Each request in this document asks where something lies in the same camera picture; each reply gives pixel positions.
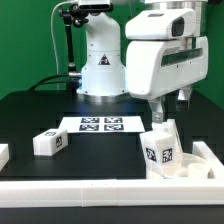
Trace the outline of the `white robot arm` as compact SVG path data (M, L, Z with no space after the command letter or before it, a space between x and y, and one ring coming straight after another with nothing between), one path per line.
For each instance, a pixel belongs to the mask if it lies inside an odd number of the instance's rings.
M152 120L164 121L166 94L178 91L177 109L189 107L192 85L207 75L208 40L202 33L208 0L141 0L146 9L127 22L126 62L120 60L120 27L103 8L127 0L81 0L88 13L87 62L79 93L102 102L126 93L149 102Z

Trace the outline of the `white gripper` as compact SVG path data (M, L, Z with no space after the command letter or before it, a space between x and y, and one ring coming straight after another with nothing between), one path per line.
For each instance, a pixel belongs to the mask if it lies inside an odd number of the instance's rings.
M192 95L190 84L204 79L207 71L206 37L197 38L194 49L183 50L180 40L132 41L127 48L128 91L134 98L150 100L154 123L163 123L165 114L164 100L157 97L180 89L176 107L188 109Z

